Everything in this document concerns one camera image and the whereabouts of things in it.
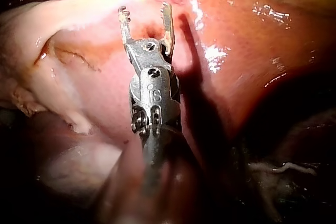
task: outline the metal jaw tip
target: metal jaw tip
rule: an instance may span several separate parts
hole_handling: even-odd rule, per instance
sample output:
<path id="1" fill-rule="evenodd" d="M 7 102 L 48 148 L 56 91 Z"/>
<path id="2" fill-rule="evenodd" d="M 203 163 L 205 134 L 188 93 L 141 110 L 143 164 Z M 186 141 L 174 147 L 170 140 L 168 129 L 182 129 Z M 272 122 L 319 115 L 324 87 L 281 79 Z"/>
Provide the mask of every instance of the metal jaw tip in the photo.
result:
<path id="1" fill-rule="evenodd" d="M 163 3 L 161 18 L 164 36 L 135 40 L 130 32 L 130 12 L 119 8 L 122 42 L 136 75 L 130 84 L 132 129 L 167 124 L 180 116 L 180 86 L 174 74 L 172 55 L 175 44 L 172 6 Z"/>

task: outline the screw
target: screw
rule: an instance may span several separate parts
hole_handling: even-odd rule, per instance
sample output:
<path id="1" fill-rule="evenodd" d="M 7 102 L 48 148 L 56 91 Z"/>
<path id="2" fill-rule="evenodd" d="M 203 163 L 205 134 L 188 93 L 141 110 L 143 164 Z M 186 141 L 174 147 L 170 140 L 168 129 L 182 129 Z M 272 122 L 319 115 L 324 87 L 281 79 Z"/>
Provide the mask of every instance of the screw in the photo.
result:
<path id="1" fill-rule="evenodd" d="M 144 46 L 144 49 L 148 52 L 151 52 L 151 51 L 154 51 L 155 47 L 156 45 L 154 43 L 149 42 Z"/>
<path id="2" fill-rule="evenodd" d="M 151 68 L 148 70 L 148 75 L 152 78 L 156 78 L 160 76 L 160 71 L 157 68 Z"/>

